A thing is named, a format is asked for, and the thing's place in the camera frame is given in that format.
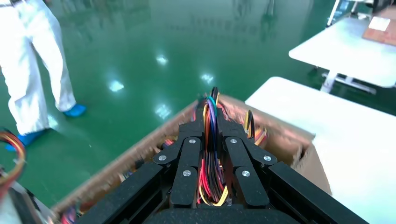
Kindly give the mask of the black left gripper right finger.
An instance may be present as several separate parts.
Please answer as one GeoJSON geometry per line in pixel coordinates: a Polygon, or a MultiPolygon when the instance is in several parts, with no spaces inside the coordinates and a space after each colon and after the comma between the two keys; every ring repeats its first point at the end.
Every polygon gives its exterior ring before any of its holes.
{"type": "Polygon", "coordinates": [[[255,143],[242,124],[227,120],[217,109],[218,152],[225,182],[234,203],[245,208],[267,208],[270,200],[265,189],[264,170],[277,158],[255,143]]]}

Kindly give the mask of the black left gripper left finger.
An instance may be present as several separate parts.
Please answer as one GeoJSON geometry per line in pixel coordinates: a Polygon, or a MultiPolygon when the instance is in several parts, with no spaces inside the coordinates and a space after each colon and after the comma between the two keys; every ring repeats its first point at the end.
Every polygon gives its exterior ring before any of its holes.
{"type": "Polygon", "coordinates": [[[164,168],[162,180],[169,192],[170,208],[197,207],[199,172],[205,146],[200,111],[186,108],[153,133],[153,145],[163,146],[153,161],[164,168]],[[165,146],[166,139],[174,141],[165,146]]]}

